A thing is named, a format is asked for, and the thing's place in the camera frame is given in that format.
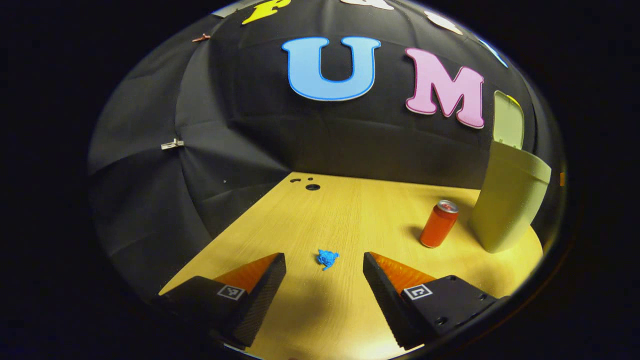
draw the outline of can lid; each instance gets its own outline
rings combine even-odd
[[[446,213],[450,213],[450,214],[458,213],[458,205],[455,205],[452,201],[449,201],[449,200],[438,201],[438,208]]]

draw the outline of wooden table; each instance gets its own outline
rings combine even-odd
[[[308,184],[321,188],[310,191]],[[185,265],[160,295],[192,276],[212,279],[284,252],[287,275],[249,353],[269,360],[398,356],[406,351],[397,346],[362,273],[365,252],[436,278],[455,274],[494,297],[513,293],[542,256],[531,228],[512,249],[483,250],[467,225],[479,192],[293,172]],[[429,249],[417,238],[440,199],[455,202],[460,215],[443,244]],[[316,262],[318,249],[340,254],[327,271]]]

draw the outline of soda can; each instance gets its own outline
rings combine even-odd
[[[420,234],[420,242],[426,247],[438,247],[447,237],[458,218],[458,206],[449,200],[440,200]]]

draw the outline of pink letter m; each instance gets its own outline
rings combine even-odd
[[[438,58],[428,51],[407,48],[404,51],[415,63],[415,91],[406,100],[406,107],[420,114],[435,114],[436,104],[431,101],[431,87],[436,92],[445,117],[450,117],[460,99],[464,97],[462,109],[456,117],[466,126],[482,129],[482,75],[468,67],[460,68],[456,79],[451,81]]]

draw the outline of light green bin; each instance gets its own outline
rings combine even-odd
[[[500,142],[491,144],[480,196],[469,225],[488,252],[510,248],[540,209],[551,168],[537,156]]]

